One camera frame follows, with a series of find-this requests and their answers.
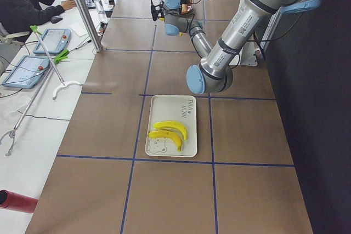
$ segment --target white desk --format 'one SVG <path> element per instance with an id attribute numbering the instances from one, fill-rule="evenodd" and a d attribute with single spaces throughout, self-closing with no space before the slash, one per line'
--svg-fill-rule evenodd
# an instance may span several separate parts
<path id="1" fill-rule="evenodd" d="M 63 0 L 56 0 L 54 5 Z M 95 9 L 90 10 L 94 24 L 99 25 L 98 14 Z M 48 22 L 38 27 L 40 32 L 46 28 L 69 28 L 73 23 L 78 23 L 85 28 L 77 8 L 61 14 L 64 18 L 57 24 Z M 71 41 L 68 50 L 79 45 L 88 34 L 78 36 L 72 31 Z M 27 42 L 36 41 L 37 38 L 32 34 Z M 34 45 L 29 44 L 30 52 Z M 28 52 L 23 47 L 13 60 L 16 64 L 23 55 Z M 92 43 L 85 45 L 79 50 L 69 54 L 63 60 L 58 69 L 66 81 L 79 81 L 84 83 L 90 67 L 94 60 L 94 46 Z M 0 78 L 4 80 L 7 73 Z M 57 75 L 53 72 L 48 77 L 46 84 L 38 94 L 34 104 L 30 108 L 28 115 L 56 118 L 33 118 L 26 116 L 20 128 L 16 131 L 15 145 L 11 156 L 6 157 L 12 139 L 6 136 L 0 146 L 0 189 L 17 192 L 22 195 L 39 198 L 43 190 L 45 181 L 50 172 L 55 159 L 57 150 L 65 134 L 69 119 L 72 116 L 77 100 L 81 93 L 81 86 L 71 85 L 58 92 L 57 99 L 52 100 L 53 90 L 60 84 Z M 18 88 L 7 88 L 0 86 L 2 96 L 16 92 Z M 23 112 L 27 103 L 32 98 L 36 87 L 30 90 L 0 98 L 0 136 L 14 128 L 16 122 Z M 0 232 L 8 234 L 23 234 L 31 220 L 32 214 L 14 212 L 11 210 L 0 209 Z"/>

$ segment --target tablet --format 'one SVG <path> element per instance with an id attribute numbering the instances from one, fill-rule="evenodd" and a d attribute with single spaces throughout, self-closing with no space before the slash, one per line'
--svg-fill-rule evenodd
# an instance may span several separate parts
<path id="1" fill-rule="evenodd" d="M 47 28 L 42 40 L 50 54 L 60 54 L 68 45 L 71 37 L 71 31 L 68 28 Z M 34 47 L 33 53 L 36 55 L 45 54 L 45 51 L 40 43 Z"/>
<path id="2" fill-rule="evenodd" d="M 49 67 L 49 59 L 39 56 L 23 56 L 18 64 L 12 69 L 9 76 L 3 81 L 6 87 L 31 89 L 44 75 Z"/>

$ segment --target tablet screen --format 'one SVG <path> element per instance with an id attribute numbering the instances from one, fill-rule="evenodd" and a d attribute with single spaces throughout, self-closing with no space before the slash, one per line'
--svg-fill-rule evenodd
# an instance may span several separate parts
<path id="1" fill-rule="evenodd" d="M 11 76 L 6 80 L 6 84 L 16 83 L 18 85 L 29 85 L 34 76 L 41 74 L 38 67 L 46 58 L 25 57 L 23 61 L 13 69 Z"/>
<path id="2" fill-rule="evenodd" d="M 47 33 L 44 35 L 43 42 L 48 48 L 48 51 L 57 50 L 64 33 L 65 33 L 65 30 L 48 30 L 47 31 Z M 38 47 L 38 50 L 43 51 L 43 47 L 40 45 L 40 47 Z"/>

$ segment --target banana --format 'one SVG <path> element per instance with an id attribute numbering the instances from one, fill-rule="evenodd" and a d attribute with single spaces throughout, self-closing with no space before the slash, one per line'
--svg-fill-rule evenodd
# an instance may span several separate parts
<path id="1" fill-rule="evenodd" d="M 156 129 L 172 128 L 172 129 L 178 130 L 183 135 L 184 141 L 186 141 L 188 139 L 188 131 L 187 131 L 186 127 L 177 121 L 157 122 L 153 125 L 153 127 Z"/>
<path id="2" fill-rule="evenodd" d="M 157 130 L 149 132 L 150 138 L 170 138 L 174 141 L 175 145 L 177 146 L 178 152 L 182 150 L 182 140 L 178 134 L 175 132 L 167 131 L 167 130 Z"/>

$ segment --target computer mouse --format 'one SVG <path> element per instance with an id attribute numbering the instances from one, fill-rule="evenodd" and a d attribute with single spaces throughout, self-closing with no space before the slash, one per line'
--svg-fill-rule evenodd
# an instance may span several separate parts
<path id="1" fill-rule="evenodd" d="M 56 24 L 57 22 L 61 21 L 63 19 L 62 16 L 53 16 L 50 21 L 52 24 Z"/>

